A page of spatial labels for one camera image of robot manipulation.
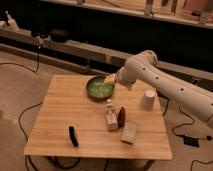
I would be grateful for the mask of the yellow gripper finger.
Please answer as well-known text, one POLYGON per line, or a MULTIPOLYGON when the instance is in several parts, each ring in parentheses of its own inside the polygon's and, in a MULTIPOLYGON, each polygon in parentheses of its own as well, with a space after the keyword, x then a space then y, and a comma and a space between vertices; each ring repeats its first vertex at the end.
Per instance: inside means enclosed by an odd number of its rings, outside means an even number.
POLYGON ((105 84, 114 85, 116 83, 116 75, 110 74, 104 79, 105 84))

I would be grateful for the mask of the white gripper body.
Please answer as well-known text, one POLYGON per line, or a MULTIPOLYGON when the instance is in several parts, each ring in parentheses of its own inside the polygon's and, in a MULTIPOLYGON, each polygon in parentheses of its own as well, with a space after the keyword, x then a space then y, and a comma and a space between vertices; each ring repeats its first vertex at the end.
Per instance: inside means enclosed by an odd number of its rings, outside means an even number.
POLYGON ((116 72, 116 82, 131 90, 133 84, 136 82, 136 78, 130 74, 126 67, 121 67, 116 72))

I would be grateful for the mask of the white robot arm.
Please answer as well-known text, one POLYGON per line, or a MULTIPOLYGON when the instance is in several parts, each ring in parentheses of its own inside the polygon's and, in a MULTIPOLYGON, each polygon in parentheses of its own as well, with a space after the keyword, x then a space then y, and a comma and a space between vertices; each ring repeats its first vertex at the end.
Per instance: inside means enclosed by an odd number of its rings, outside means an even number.
POLYGON ((200 121, 213 129, 213 92, 169 75, 156 68, 158 58, 151 50, 129 57, 125 64, 104 80, 106 84, 119 83, 128 89, 141 80, 160 93, 187 108, 200 121))

